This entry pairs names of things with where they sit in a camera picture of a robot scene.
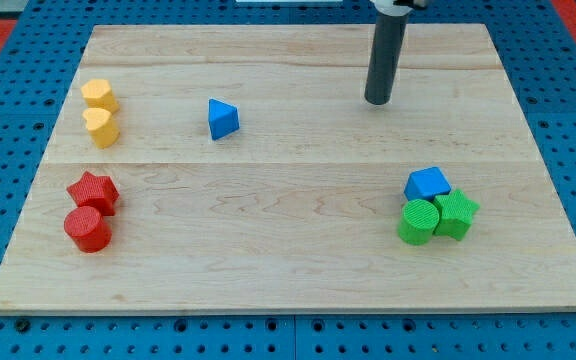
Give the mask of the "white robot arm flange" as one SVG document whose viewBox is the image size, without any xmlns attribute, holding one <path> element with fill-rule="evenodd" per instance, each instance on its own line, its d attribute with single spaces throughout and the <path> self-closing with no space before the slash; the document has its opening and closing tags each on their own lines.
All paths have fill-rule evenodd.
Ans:
<svg viewBox="0 0 576 360">
<path fill-rule="evenodd" d="M 387 16 L 406 16 L 413 10 L 425 10 L 432 0 L 370 0 L 374 8 Z"/>
</svg>

